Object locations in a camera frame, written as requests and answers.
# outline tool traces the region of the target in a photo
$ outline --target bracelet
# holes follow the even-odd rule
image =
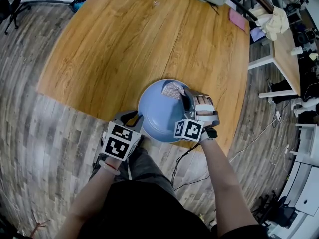
[[[103,160],[99,161],[99,165],[101,167],[103,167],[105,170],[107,170],[108,172],[110,172],[110,173],[112,173],[112,174],[114,174],[116,176],[119,176],[121,174],[121,172],[118,169],[115,169],[115,167],[105,163]]]

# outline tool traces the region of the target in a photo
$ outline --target human hand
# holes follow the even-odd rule
[[[195,105],[212,105],[213,103],[207,97],[194,97]],[[196,111],[198,115],[213,115],[213,111]],[[211,125],[210,121],[205,122],[204,127]]]

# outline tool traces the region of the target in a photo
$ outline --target wooden floor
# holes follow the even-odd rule
[[[35,4],[18,17],[20,28],[3,35],[0,25],[0,201],[2,211],[20,231],[34,227],[31,210],[39,222],[50,219],[35,238],[52,238],[61,226],[70,203],[87,182],[104,121],[38,94],[35,87],[45,60],[73,13],[65,5]],[[267,49],[251,48],[251,57]],[[258,98],[267,89],[266,79],[281,80],[274,66],[248,72],[247,89],[240,122],[228,157],[245,148],[271,123],[275,105]],[[279,111],[286,103],[277,105]],[[232,165],[252,207],[263,193],[280,191],[286,172],[282,150],[294,146],[296,118],[286,106],[288,120],[271,126],[260,139],[233,160]],[[176,159],[185,149],[154,143],[150,155],[171,177]],[[291,161],[285,157],[288,171]],[[180,164],[175,186],[208,174],[203,154],[193,152]],[[202,215],[206,222],[215,217],[214,193],[209,179],[176,191],[185,208]]]

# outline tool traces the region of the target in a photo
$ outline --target notebook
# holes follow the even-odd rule
[[[229,10],[229,19],[236,26],[245,31],[246,19],[232,8]]]

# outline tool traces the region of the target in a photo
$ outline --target wire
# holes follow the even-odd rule
[[[288,175],[288,171],[286,170],[286,151],[284,152],[284,171],[286,172],[286,174]]]
[[[318,84],[319,82],[315,82],[315,83],[312,83],[312,84],[310,84],[308,87],[307,87],[307,89],[306,89],[306,92],[305,92],[305,94],[304,94],[304,100],[308,100],[311,96],[307,96],[307,98],[306,98],[306,93],[307,93],[307,91],[308,91],[308,88],[311,86],[311,85],[313,85],[313,84]]]
[[[287,106],[289,103],[290,103],[290,100],[289,100],[289,101],[285,104],[285,106],[282,108],[280,114],[282,114],[282,112],[284,111],[284,109],[286,108],[286,106]],[[268,126],[266,126],[266,128],[257,136],[257,138],[256,138],[255,140],[253,140],[246,148],[244,148],[243,150],[237,152],[236,155],[229,161],[229,163],[231,163],[241,152],[245,151],[250,145],[252,145],[255,141],[257,141],[258,138],[266,131],[266,129],[267,129],[268,127],[270,127],[271,125],[273,125],[273,123],[274,123],[275,121],[277,121],[277,120],[279,120],[279,121],[278,121],[278,123],[275,125],[275,127],[276,127],[279,123],[280,123],[280,124],[286,123],[286,121],[288,120],[287,113],[285,114],[284,120],[283,120],[282,122],[281,122],[281,120],[278,119],[278,118],[276,118],[276,119],[274,120],[274,117],[273,117],[273,121],[272,121]],[[176,176],[176,173],[177,173],[178,164],[180,163],[180,161],[181,161],[186,155],[188,155],[192,150],[196,149],[196,148],[198,147],[198,145],[199,145],[199,143],[196,144],[193,148],[189,149],[187,152],[185,152],[181,157],[179,157],[179,158],[177,159],[176,164],[175,164],[175,169],[174,169],[173,174],[172,174],[172,177],[171,177],[171,185],[172,185],[173,188],[174,188],[174,179],[175,179],[175,176]],[[278,147],[276,148],[276,150],[274,151],[274,153],[273,153],[273,155],[272,155],[272,160],[273,160],[273,156],[274,156],[275,152],[277,151],[277,149],[278,149]],[[197,183],[197,182],[206,180],[206,179],[208,179],[208,178],[209,178],[209,175],[208,175],[206,178],[204,178],[204,179],[200,179],[200,180],[197,180],[197,181],[194,181],[194,182],[185,183],[185,184],[179,186],[178,188],[174,189],[174,191],[180,189],[180,188],[183,187],[183,186],[190,185],[190,184],[193,184],[193,183]]]
[[[176,164],[175,164],[175,169],[173,171],[173,174],[171,176],[171,186],[174,188],[174,180],[175,180],[175,176],[177,173],[177,167],[178,164],[180,163],[180,161],[186,156],[188,155],[192,150],[196,149],[199,146],[199,143],[197,143],[193,148],[190,148],[187,152],[185,152],[182,156],[180,156],[177,160],[176,160]]]
[[[285,125],[286,122],[287,122],[287,120],[288,120],[288,116],[287,116],[287,113],[286,113],[286,114],[285,114],[285,117],[284,117],[284,119],[283,119],[283,122],[279,121],[279,123]],[[281,139],[282,139],[282,137],[283,137],[283,132],[284,132],[284,130],[281,131],[281,135],[280,135],[280,138],[279,138],[279,144],[280,144]],[[277,146],[277,148],[275,149],[275,151],[273,152],[273,154],[272,154],[272,156],[271,156],[271,163],[272,163],[273,165],[277,165],[277,163],[276,163],[276,164],[273,163],[273,159],[274,159],[274,155],[275,155],[276,151],[278,150],[278,148],[279,148],[279,145]]]
[[[2,188],[0,188],[0,190],[2,191],[3,195],[7,198],[7,200],[9,201],[9,203],[12,205],[12,207],[13,207],[13,209],[14,209],[15,215],[16,215],[18,221],[19,221],[19,224],[18,224],[18,227],[17,227],[17,230],[19,230],[21,221],[20,221],[20,217],[19,217],[17,211],[20,212],[20,209],[19,209],[18,205],[16,205],[15,203],[11,202],[11,200],[9,199],[9,197],[7,197],[7,195],[6,195],[5,192],[2,190]]]
[[[208,175],[206,178],[204,178],[204,179],[201,179],[201,180],[198,180],[198,181],[194,181],[194,182],[190,182],[190,183],[185,183],[185,184],[179,186],[178,188],[174,189],[174,191],[175,191],[175,190],[178,190],[178,189],[180,189],[181,187],[184,187],[184,186],[186,186],[186,185],[190,185],[190,184],[193,184],[193,183],[196,183],[196,182],[199,182],[199,181],[203,181],[203,180],[206,180],[206,179],[208,179],[208,178],[209,178],[209,175]]]
[[[248,147],[249,147],[250,145],[252,145],[255,141],[257,141],[258,138],[266,131],[266,129],[267,129],[268,127],[270,127],[270,126],[271,126],[275,121],[277,121],[277,120],[278,120],[278,118],[276,118],[275,120],[273,120],[273,122],[271,122],[268,126],[266,126],[266,128],[259,134],[259,136],[257,136],[257,138],[256,138],[255,140],[253,140],[250,144],[248,144],[248,146],[247,146],[246,148],[244,148],[243,150],[237,152],[237,154],[229,161],[229,163],[231,163],[241,152],[243,152],[243,151],[245,151],[246,149],[248,149]]]

